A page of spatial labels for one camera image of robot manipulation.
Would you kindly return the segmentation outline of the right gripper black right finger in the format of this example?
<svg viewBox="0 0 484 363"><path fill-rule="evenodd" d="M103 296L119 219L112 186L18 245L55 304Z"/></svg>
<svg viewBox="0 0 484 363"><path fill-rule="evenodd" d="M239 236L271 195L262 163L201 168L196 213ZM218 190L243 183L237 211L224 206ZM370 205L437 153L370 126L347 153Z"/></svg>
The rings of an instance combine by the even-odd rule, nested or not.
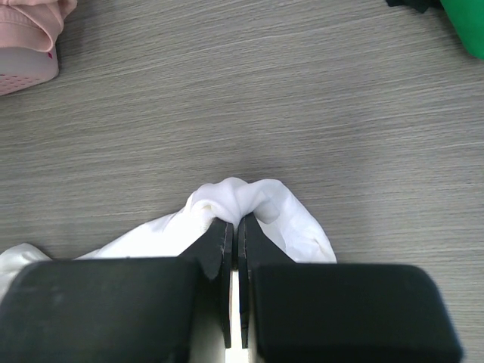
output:
<svg viewBox="0 0 484 363"><path fill-rule="evenodd" d="M460 362L421 268L293 261L245 216L237 233L242 346L251 362Z"/></svg>

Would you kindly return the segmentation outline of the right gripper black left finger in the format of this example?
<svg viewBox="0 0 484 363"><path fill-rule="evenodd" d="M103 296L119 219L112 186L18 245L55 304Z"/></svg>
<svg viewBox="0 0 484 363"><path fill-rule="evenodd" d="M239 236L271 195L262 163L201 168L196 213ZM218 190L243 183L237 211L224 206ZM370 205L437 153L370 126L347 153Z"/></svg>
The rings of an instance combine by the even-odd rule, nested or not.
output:
<svg viewBox="0 0 484 363"><path fill-rule="evenodd" d="M1 304L3 362L223 362L232 227L176 257L37 262Z"/></svg>

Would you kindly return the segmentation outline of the white printed t-shirt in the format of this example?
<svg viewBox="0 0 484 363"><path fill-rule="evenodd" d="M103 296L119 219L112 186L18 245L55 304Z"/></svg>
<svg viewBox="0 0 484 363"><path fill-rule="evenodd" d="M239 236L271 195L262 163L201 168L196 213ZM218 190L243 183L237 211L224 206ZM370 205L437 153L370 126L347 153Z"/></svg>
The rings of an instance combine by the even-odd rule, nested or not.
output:
<svg viewBox="0 0 484 363"><path fill-rule="evenodd" d="M146 222L83 259L171 257L201 237L214 219L239 228L253 214L262 231L293 261L336 262L324 229L281 181L230 177L194 191L176 213Z"/></svg>

